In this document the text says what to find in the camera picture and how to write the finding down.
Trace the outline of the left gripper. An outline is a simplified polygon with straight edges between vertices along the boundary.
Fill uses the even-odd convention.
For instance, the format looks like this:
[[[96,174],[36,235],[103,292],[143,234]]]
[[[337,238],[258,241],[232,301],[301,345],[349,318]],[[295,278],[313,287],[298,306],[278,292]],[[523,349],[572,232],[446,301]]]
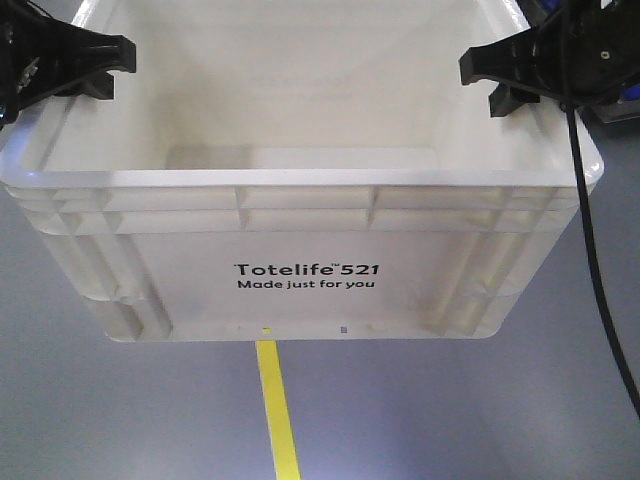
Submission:
[[[136,45],[58,20],[32,1],[1,3],[1,123],[50,96],[114,99],[114,77],[137,71]],[[79,80],[73,74],[97,73]]]

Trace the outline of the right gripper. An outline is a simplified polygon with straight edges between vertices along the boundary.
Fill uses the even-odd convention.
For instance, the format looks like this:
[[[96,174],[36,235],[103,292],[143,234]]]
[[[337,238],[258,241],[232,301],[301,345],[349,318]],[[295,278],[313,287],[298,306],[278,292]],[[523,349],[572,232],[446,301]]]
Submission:
[[[610,105],[639,96],[637,1],[526,1],[524,15],[530,29],[470,47],[459,59],[462,85],[499,82],[488,97],[491,118],[542,97],[562,99],[562,41],[569,46],[569,85],[577,104]],[[536,92],[509,86],[534,85],[536,75]]]

